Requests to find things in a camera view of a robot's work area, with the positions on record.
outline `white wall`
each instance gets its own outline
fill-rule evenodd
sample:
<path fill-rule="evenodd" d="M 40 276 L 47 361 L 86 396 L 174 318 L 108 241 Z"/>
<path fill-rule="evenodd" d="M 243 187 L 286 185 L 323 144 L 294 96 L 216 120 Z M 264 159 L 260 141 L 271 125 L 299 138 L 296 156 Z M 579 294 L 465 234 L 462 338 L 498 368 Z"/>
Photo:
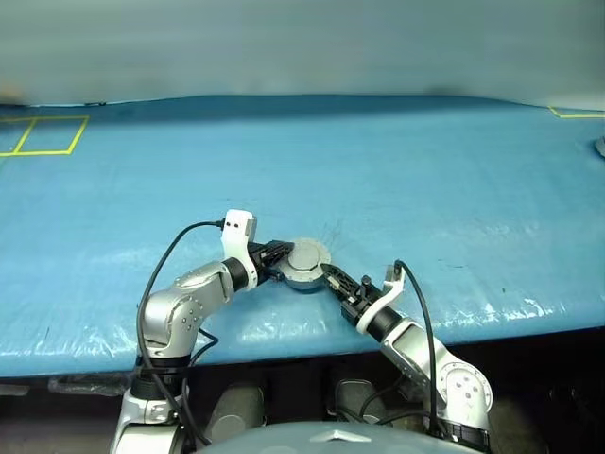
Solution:
<path fill-rule="evenodd" d="M 0 94 L 454 94 L 605 106 L 603 0 L 4 0 Z"/>

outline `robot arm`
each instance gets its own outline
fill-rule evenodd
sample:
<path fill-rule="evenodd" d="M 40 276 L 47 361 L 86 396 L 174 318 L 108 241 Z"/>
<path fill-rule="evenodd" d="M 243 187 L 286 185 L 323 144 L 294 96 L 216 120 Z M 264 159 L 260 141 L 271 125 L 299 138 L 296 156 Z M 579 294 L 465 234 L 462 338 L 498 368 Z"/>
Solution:
<path fill-rule="evenodd" d="M 256 219 L 251 213 L 230 210 L 221 237 L 224 259 L 189 271 L 147 300 L 145 345 L 139 348 L 147 349 L 153 372 L 179 404 L 182 374 L 203 320 L 228 304 L 238 290 L 251 290 L 267 281 L 274 274 L 273 266 L 294 247 L 283 241 L 254 243 L 255 231 Z M 112 453 L 141 452 L 142 440 L 153 439 L 156 448 L 163 443 L 168 447 L 183 443 L 175 414 L 149 372 L 140 370 L 124 394 Z"/>
<path fill-rule="evenodd" d="M 405 274 L 390 266 L 382 290 L 368 276 L 361 284 L 340 268 L 322 265 L 329 288 L 341 301 L 344 318 L 360 333 L 366 331 L 381 344 L 381 352 L 411 381 L 430 391 L 429 347 L 425 330 L 402 317 L 391 305 L 403 290 Z M 479 450 L 489 450 L 488 411 L 492 388 L 472 364 L 450 352 L 433 338 L 437 364 L 437 415 L 453 441 Z"/>

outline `blue plastic sheet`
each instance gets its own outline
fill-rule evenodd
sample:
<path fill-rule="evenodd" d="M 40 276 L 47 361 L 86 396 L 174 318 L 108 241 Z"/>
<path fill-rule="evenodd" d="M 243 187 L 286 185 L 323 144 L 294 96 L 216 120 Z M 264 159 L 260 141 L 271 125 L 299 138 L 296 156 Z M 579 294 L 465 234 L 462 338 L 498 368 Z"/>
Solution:
<path fill-rule="evenodd" d="M 0 375 L 130 369 L 158 258 L 183 225 L 229 208 L 258 217 L 259 241 L 320 240 L 355 277 L 380 280 L 404 259 L 447 343 L 605 324 L 605 160 L 592 148 L 603 120 L 455 97 L 0 114 L 90 116 L 70 155 L 0 158 Z M 32 140 L 61 142 L 64 128 L 69 144 L 74 125 L 62 125 Z M 192 233 L 157 286 L 220 257 L 219 231 Z M 410 288 L 398 309 L 422 319 Z M 377 348 L 327 291 L 277 283 L 236 294 L 204 327 L 221 339 L 204 363 Z"/>

